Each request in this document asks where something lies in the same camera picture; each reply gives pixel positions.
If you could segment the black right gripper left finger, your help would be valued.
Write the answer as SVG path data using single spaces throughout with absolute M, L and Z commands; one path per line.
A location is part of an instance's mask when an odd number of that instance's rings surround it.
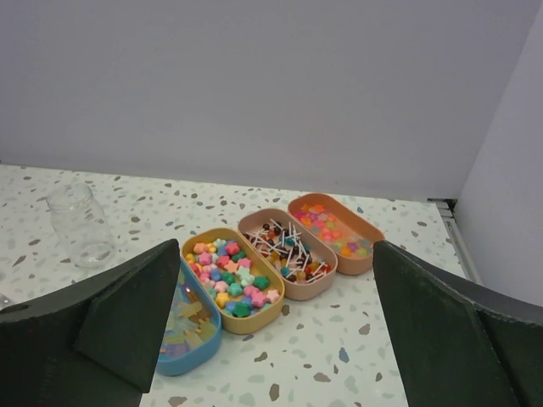
M 180 269 L 177 240 L 1 312 L 3 406 L 137 406 Z

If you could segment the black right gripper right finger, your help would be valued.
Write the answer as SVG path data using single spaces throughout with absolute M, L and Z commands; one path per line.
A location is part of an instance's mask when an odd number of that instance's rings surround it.
M 542 308 L 388 241 L 373 271 L 410 406 L 540 406 Z

